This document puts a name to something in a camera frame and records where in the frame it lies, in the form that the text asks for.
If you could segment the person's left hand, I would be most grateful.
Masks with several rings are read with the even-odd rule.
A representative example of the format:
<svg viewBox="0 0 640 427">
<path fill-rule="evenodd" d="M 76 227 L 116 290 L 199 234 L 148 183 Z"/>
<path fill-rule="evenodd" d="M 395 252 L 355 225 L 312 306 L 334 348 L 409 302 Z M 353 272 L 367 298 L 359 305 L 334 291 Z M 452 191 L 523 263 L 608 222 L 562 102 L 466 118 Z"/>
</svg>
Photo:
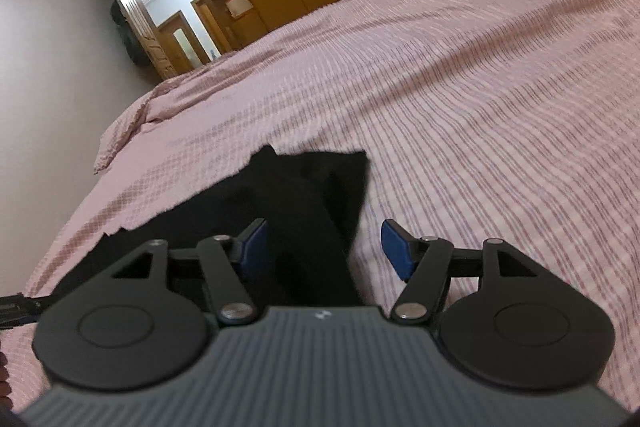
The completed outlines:
<svg viewBox="0 0 640 427">
<path fill-rule="evenodd" d="M 12 388 L 9 383 L 8 359 L 3 352 L 0 352 L 0 404 L 2 407 L 11 410 L 13 402 L 10 394 Z"/>
</svg>

